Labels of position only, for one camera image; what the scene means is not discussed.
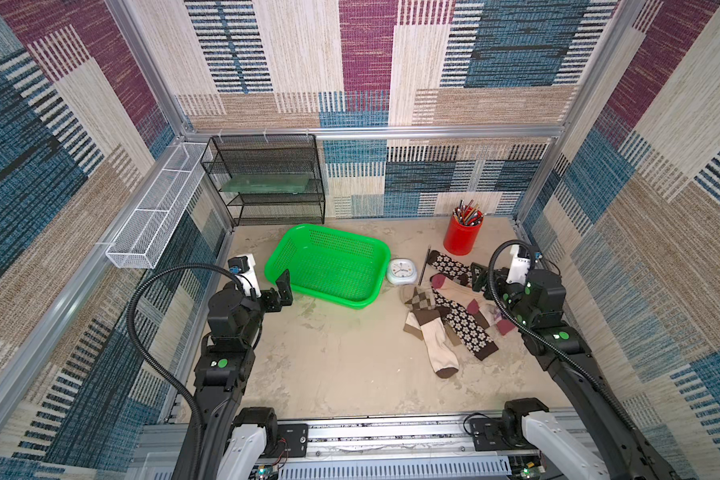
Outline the cream brown striped sock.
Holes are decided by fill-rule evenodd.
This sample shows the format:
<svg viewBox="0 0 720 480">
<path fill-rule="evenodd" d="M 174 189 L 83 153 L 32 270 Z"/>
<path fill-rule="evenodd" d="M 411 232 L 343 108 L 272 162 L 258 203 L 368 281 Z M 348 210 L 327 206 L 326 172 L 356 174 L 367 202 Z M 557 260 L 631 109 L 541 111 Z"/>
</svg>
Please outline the cream brown striped sock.
<svg viewBox="0 0 720 480">
<path fill-rule="evenodd" d="M 460 338 L 456 335 L 456 332 L 452 329 L 452 327 L 447 323 L 443 323 L 444 331 L 447 336 L 447 338 L 450 340 L 451 344 L 454 346 L 461 345 Z M 420 325 L 418 321 L 415 318 L 415 315 L 413 312 L 409 312 L 406 316 L 405 324 L 403 327 L 403 330 L 414 337 L 418 338 L 419 340 L 424 340 L 424 336 L 422 333 L 422 330 L 420 328 Z"/>
<path fill-rule="evenodd" d="M 412 315 L 422 333 L 430 364 L 441 379 L 449 379 L 459 371 L 455 353 L 446 345 L 446 333 L 435 309 L 414 310 Z"/>
</svg>

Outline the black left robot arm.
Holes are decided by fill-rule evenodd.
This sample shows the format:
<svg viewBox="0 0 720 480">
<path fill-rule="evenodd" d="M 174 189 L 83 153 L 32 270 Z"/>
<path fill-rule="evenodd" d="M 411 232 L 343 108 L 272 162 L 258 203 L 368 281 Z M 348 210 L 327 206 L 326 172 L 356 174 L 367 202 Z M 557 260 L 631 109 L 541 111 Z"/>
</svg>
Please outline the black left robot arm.
<svg viewBox="0 0 720 480">
<path fill-rule="evenodd" d="M 208 301 L 210 331 L 201 340 L 194 367 L 194 387 L 188 389 L 164 367 L 140 340 L 135 314 L 141 297 L 163 277 L 188 263 L 167 268 L 139 285 L 126 309 L 128 336 L 137 352 L 182 396 L 191 411 L 190 424 L 172 476 L 175 479 L 274 479 L 290 453 L 278 432 L 271 407 L 241 407 L 263 333 L 263 318 L 293 302 L 290 273 L 284 271 L 273 288 L 257 292 L 240 274 L 209 264 L 201 269 L 227 277 L 227 284 Z"/>
</svg>

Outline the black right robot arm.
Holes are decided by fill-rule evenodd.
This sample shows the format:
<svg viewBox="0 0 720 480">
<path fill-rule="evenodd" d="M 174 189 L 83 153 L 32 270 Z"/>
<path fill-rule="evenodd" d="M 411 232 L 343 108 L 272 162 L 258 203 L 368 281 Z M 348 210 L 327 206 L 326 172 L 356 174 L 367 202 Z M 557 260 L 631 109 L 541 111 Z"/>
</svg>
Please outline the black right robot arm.
<svg viewBox="0 0 720 480">
<path fill-rule="evenodd" d="M 567 479 L 676 479 L 679 474 L 638 429 L 607 385 L 583 336 L 564 318 L 566 288 L 541 251 L 518 239 L 500 244 L 480 278 L 503 319 L 578 414 L 595 449 L 556 426 L 535 398 L 506 403 L 503 435 L 529 444 Z"/>
</svg>

